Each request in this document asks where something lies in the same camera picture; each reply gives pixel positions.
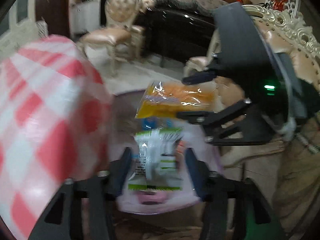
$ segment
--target screw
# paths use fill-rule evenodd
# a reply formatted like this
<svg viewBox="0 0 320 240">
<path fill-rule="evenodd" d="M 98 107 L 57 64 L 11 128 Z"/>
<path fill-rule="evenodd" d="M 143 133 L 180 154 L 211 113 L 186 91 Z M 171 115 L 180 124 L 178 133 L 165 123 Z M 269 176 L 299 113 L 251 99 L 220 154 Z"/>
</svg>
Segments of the screw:
<svg viewBox="0 0 320 240">
<path fill-rule="evenodd" d="M 213 140 L 212 136 L 207 136 L 207 137 L 204 138 L 205 142 L 212 142 L 212 140 Z"/>
<path fill-rule="evenodd" d="M 204 117 L 198 117 L 197 118 L 197 122 L 203 122 L 204 121 Z"/>
<path fill-rule="evenodd" d="M 66 179 L 65 182 L 64 182 L 64 184 L 66 184 L 66 185 L 71 185 L 71 184 L 73 184 L 73 179 L 72 179 L 72 178 Z"/>
<path fill-rule="evenodd" d="M 109 171 L 99 171 L 98 177 L 106 177 L 109 175 Z"/>
</svg>

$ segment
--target black piano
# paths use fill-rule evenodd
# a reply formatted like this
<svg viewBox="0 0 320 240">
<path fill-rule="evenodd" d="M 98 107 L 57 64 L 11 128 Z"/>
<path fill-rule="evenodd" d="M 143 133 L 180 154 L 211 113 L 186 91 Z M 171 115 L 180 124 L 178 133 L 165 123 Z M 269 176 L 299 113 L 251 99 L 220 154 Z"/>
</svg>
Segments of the black piano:
<svg viewBox="0 0 320 240">
<path fill-rule="evenodd" d="M 156 53 L 183 63 L 207 54 L 215 30 L 212 17 L 196 8 L 180 9 L 170 3 L 156 4 L 140 14 L 134 24 L 146 28 L 143 56 Z"/>
</svg>

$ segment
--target ornate chair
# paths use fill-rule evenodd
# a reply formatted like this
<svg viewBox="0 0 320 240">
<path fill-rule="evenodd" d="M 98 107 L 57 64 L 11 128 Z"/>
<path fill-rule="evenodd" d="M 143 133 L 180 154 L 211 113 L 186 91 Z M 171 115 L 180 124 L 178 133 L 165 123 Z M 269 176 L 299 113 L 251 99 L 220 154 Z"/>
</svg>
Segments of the ornate chair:
<svg viewBox="0 0 320 240">
<path fill-rule="evenodd" d="M 191 57 L 184 67 L 184 76 L 191 76 L 194 71 L 202 71 L 212 61 L 211 55 L 220 52 L 220 50 L 219 33 L 218 30 L 215 30 L 209 44 L 207 56 Z"/>
<path fill-rule="evenodd" d="M 141 0 L 107 0 L 105 11 L 106 28 L 95 30 L 81 37 L 79 46 L 85 54 L 85 46 L 91 48 L 106 47 L 111 57 L 110 73 L 116 75 L 116 61 L 132 59 L 132 23 L 135 20 Z M 126 44 L 129 47 L 128 57 L 116 53 L 116 46 Z"/>
<path fill-rule="evenodd" d="M 140 12 L 145 13 L 148 8 L 152 8 L 155 5 L 155 0 L 142 0 Z M 141 49 L 144 43 L 144 31 L 145 28 L 138 25 L 132 25 L 132 45 L 135 49 L 135 58 L 141 60 Z"/>
<path fill-rule="evenodd" d="M 244 9 L 273 51 L 290 55 L 297 77 L 320 92 L 320 68 L 317 63 L 320 44 L 312 34 L 312 27 L 306 26 L 302 14 L 298 13 L 298 18 L 291 18 L 287 11 L 273 11 L 257 5 L 244 5 Z M 185 75 L 202 70 L 205 64 L 190 59 L 185 67 Z M 243 97 L 243 91 L 232 80 L 219 77 L 215 81 L 225 106 Z M 273 208 L 286 232 L 293 228 L 296 231 L 305 230 L 320 208 L 319 120 L 319 114 L 311 118 L 287 145 L 275 140 L 263 146 L 222 147 L 222 152 L 226 153 L 221 161 L 226 167 L 235 166 L 246 158 L 282 152 Z"/>
</svg>

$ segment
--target pink checkered cloth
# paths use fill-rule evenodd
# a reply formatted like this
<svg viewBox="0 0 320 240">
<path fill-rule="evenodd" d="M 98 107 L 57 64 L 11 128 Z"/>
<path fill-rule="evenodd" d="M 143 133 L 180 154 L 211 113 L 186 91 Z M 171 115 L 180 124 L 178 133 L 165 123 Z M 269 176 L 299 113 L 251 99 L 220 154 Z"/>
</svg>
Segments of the pink checkered cloth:
<svg viewBox="0 0 320 240">
<path fill-rule="evenodd" d="M 62 36 L 29 43 L 0 70 L 0 216 L 26 240 L 66 178 L 106 168 L 112 97 Z"/>
</svg>

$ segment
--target yellow plastic package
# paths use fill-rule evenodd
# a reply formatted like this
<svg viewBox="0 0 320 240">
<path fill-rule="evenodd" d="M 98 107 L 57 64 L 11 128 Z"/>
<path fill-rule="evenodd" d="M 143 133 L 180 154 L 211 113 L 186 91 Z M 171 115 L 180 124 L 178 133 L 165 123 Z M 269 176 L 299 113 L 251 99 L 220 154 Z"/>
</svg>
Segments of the yellow plastic package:
<svg viewBox="0 0 320 240">
<path fill-rule="evenodd" d="M 174 81 L 153 82 L 141 99 L 136 118 L 174 118 L 177 112 L 206 111 L 213 95 L 213 90 L 204 86 L 185 86 Z"/>
</svg>

